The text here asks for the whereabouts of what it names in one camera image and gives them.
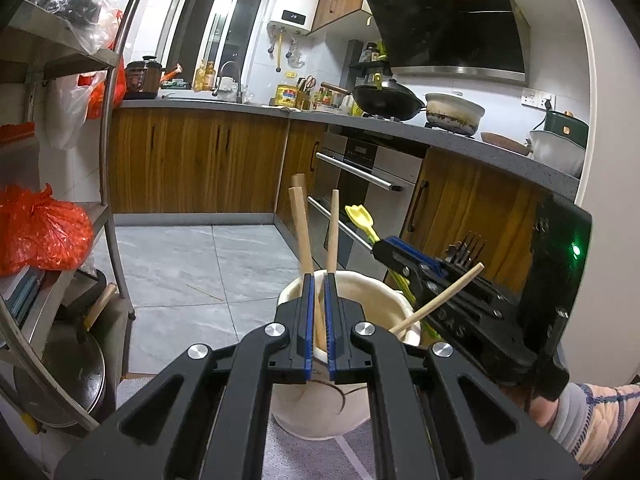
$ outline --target white pot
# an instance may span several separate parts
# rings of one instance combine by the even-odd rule
[[[545,130],[529,133],[533,160],[555,170],[580,177],[586,150],[564,137]]]
[[[478,131],[484,108],[448,94],[425,94],[427,122],[444,130],[472,136]]]
[[[316,270],[316,290],[321,290],[325,270]],[[350,270],[335,275],[338,295],[362,305],[367,321],[391,328],[414,311],[406,298],[384,283]],[[280,293],[278,304],[300,296],[300,279]],[[324,297],[320,294],[324,308]],[[420,343],[420,324],[404,336],[412,346]],[[274,384],[271,413],[288,433],[305,440],[326,440],[349,433],[369,418],[366,384],[334,384],[329,379],[326,352],[314,346],[311,381],[306,384]]]

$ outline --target range hood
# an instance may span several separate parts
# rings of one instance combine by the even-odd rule
[[[367,0],[395,75],[526,85],[529,25],[512,0]]]

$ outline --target water heater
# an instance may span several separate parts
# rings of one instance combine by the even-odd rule
[[[311,32],[317,8],[318,0],[276,0],[269,26],[306,34]]]

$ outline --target built-in oven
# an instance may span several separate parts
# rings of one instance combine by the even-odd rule
[[[398,236],[404,223],[422,158],[380,146],[370,139],[328,131],[316,153],[318,166],[308,197],[311,250],[316,264],[326,268],[327,233],[332,190],[340,190],[338,268],[355,270],[382,280],[386,267],[370,254],[366,234],[344,211],[345,205],[363,204],[381,238]]]

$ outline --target wall outlet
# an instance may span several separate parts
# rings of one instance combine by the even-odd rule
[[[540,108],[541,110],[546,110],[546,106],[545,106],[545,102],[549,100],[551,101],[551,109],[555,110],[556,109],[556,95],[555,94],[550,94],[549,92],[544,92],[542,90],[538,90],[538,101],[537,101],[537,108]]]
[[[522,104],[524,106],[536,106],[536,102],[538,101],[538,91],[533,88],[523,88],[522,89]]]
[[[522,105],[530,106],[532,108],[538,108],[540,110],[546,110],[545,102],[551,101],[551,108],[556,108],[556,95],[543,90],[536,90],[535,88],[523,88],[522,89]]]

